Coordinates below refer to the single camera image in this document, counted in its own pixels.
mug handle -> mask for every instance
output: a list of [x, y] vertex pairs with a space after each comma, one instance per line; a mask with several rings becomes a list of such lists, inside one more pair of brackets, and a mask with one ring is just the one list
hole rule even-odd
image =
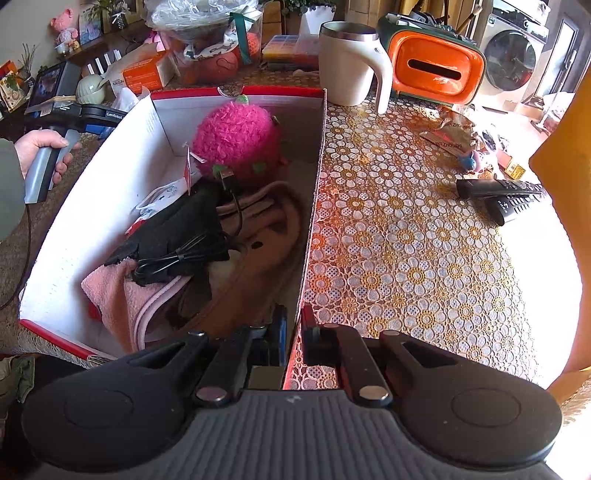
[[374, 71], [378, 78], [378, 90], [375, 96], [376, 113], [386, 113], [392, 92], [392, 60], [377, 42], [347, 41], [349, 51], [358, 56]]

washing machine door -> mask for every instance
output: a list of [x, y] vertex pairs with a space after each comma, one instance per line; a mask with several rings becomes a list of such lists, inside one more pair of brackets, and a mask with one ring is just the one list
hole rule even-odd
[[486, 45], [486, 78], [492, 86], [512, 92], [522, 88], [534, 72], [537, 56], [522, 32], [504, 30]]

black fabric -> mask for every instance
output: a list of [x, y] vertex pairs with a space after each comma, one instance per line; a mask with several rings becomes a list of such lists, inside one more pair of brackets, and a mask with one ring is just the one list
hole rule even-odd
[[[118, 264], [125, 258], [147, 260], [173, 254], [195, 236], [203, 233], [223, 233], [216, 206], [222, 195], [221, 186], [201, 179], [191, 195], [183, 195], [176, 202], [146, 220], [122, 245], [111, 254], [105, 265]], [[212, 261], [227, 261], [228, 251], [211, 255], [206, 262], [180, 261], [162, 272], [139, 281], [140, 285], [169, 282], [178, 275], [190, 276], [202, 272]]]

metal bolt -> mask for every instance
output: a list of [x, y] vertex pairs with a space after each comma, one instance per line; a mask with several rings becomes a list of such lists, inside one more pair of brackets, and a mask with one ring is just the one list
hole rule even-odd
[[197, 390], [195, 395], [199, 400], [216, 403], [226, 398], [228, 392], [220, 387], [203, 387]]
[[359, 389], [359, 396], [365, 400], [382, 401], [388, 398], [389, 393], [384, 387], [378, 385], [367, 385]]

white mug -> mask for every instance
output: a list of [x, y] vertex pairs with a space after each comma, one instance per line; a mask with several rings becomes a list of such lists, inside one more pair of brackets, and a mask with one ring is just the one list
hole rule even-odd
[[320, 86], [328, 101], [359, 105], [378, 78], [376, 111], [385, 113], [392, 91], [392, 62], [376, 29], [351, 22], [327, 22], [320, 27]]

